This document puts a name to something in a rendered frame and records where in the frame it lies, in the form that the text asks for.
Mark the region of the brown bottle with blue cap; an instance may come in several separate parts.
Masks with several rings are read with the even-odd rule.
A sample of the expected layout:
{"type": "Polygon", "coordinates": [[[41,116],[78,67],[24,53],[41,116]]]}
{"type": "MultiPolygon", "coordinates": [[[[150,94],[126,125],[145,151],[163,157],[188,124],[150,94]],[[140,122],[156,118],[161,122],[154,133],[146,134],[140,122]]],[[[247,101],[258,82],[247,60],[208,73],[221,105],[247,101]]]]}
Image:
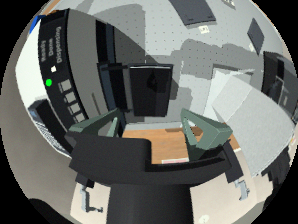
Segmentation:
{"type": "MultiPolygon", "coordinates": [[[[51,11],[51,12],[50,12],[49,14],[47,14],[47,15],[50,15],[50,14],[52,14],[52,13],[54,13],[54,12],[58,12],[58,11],[61,11],[61,10],[53,10],[53,11],[51,11]]],[[[35,17],[35,19],[34,19],[33,22],[32,22],[31,28],[30,28],[30,33],[31,33],[32,30],[35,28],[35,26],[37,25],[37,23],[39,22],[39,20],[40,20],[41,18],[47,16],[47,15],[38,15],[38,16],[35,17]]]]}

